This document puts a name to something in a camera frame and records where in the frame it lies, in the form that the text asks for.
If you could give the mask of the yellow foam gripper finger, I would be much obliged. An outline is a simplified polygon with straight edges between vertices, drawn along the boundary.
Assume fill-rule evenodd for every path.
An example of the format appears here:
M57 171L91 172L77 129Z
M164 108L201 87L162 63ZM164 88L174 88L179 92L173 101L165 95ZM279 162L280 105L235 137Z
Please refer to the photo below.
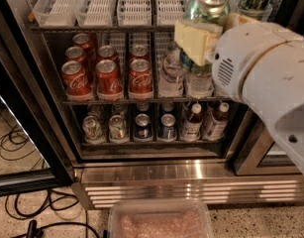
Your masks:
M252 17L232 12L227 16L227 22L224 31L228 31L246 23L257 23L257 20Z
M187 56L202 66L212 55L223 32L223 28L210 23L192 23L178 20L174 26L174 40Z

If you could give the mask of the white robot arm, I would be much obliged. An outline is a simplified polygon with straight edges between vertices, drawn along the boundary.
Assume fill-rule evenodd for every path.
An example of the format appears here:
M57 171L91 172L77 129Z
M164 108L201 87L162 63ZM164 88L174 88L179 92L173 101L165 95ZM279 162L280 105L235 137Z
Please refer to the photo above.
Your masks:
M231 13L225 27L180 19L174 40L196 64L212 64L215 85L260 118L304 175L304 37Z

